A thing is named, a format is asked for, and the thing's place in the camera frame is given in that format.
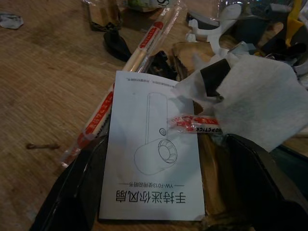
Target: table surface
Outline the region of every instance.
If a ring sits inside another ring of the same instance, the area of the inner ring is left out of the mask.
[[[79,0],[2,0],[20,15],[18,30],[0,28],[0,230],[28,229],[63,171],[59,159],[74,142],[124,62],[109,55],[103,33],[90,30]],[[157,13],[123,13],[120,34],[131,51]],[[182,15],[164,43],[170,50],[189,30]],[[27,143],[58,150],[27,150]],[[299,151],[307,139],[288,141]],[[94,230],[197,230],[190,223],[99,224]]]

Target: fan illustration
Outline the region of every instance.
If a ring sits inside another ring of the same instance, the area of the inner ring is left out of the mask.
[[[167,135],[167,97],[161,93],[148,95],[145,144],[134,155],[137,169],[154,175],[173,166],[177,149]]]

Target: chopsticks in wrapper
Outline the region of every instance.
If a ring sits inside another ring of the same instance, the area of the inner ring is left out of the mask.
[[[124,66],[123,71],[138,73],[147,71],[151,61],[150,57],[155,52],[155,49],[161,46],[180,11],[181,7],[178,4],[174,8],[165,8],[161,12],[158,19],[151,26],[138,48]],[[73,146],[63,154],[61,163],[64,167],[72,163],[80,153],[80,150],[86,147],[92,140],[108,133],[113,93],[114,84],[108,90],[108,93],[87,122],[83,131],[79,134]]]

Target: yellow object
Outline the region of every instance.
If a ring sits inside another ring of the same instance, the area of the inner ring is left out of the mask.
[[[302,22],[298,21],[298,16],[299,16],[301,5],[302,5],[302,0],[295,0],[294,5],[293,5],[293,9],[288,16],[287,35],[286,35],[286,38],[285,38],[285,44],[288,47],[291,46],[290,42],[292,40],[292,37],[299,30],[299,28],[304,25]]]

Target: white booklet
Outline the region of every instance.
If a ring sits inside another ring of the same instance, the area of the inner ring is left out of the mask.
[[[168,129],[193,114],[176,81],[118,71],[100,219],[201,220],[205,216],[196,134]]]

